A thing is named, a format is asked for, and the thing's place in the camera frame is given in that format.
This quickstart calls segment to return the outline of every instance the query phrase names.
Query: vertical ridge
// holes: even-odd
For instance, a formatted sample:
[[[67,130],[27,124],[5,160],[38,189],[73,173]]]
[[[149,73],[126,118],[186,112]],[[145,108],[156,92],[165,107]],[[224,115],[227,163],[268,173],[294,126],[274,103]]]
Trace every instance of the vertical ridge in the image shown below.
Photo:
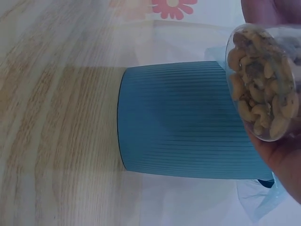
[[[118,105],[127,170],[192,178],[271,179],[216,62],[128,68]]]

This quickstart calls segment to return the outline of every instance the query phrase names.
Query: finger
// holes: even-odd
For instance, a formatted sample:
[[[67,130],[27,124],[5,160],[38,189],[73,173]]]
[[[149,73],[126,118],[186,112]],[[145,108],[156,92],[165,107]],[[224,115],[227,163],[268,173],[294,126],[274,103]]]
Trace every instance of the finger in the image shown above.
[[[301,24],[300,0],[274,0],[278,11],[281,11],[289,24]]]
[[[285,19],[276,10],[273,0],[241,0],[247,23],[276,25],[285,24]]]
[[[254,145],[254,148],[260,155],[260,157],[267,163],[267,165],[269,165],[269,166],[273,165],[271,163],[270,157],[278,147],[277,142],[262,141],[262,140],[258,139],[257,137],[255,137],[252,134],[252,132],[250,132],[247,128],[246,128],[246,132],[247,132],[248,136],[250,137],[250,140],[251,140],[252,144]]]

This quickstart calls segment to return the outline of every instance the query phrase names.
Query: pink flower pattern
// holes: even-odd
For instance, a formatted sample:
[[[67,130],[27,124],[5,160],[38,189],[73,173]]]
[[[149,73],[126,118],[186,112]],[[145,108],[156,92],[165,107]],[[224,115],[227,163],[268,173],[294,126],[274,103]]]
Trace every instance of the pink flower pattern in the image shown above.
[[[197,2],[198,0],[152,0],[153,12],[161,13],[162,19],[170,16],[171,19],[183,20],[184,13],[193,13],[193,8],[188,5],[194,5]]]

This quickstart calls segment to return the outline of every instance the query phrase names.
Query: table surface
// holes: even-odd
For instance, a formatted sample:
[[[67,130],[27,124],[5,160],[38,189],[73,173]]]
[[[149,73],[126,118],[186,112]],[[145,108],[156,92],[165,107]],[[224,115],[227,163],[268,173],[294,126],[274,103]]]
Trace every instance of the table surface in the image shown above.
[[[124,3],[1,1],[0,225],[139,225],[117,139]]]

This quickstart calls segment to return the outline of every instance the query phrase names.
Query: plastic bag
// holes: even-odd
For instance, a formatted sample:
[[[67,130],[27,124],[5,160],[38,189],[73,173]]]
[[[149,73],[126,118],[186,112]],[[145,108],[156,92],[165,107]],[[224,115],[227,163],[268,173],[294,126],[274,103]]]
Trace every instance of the plastic bag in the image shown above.
[[[275,209],[287,197],[287,192],[273,174],[274,185],[265,188],[258,180],[237,180],[238,199],[253,223]]]

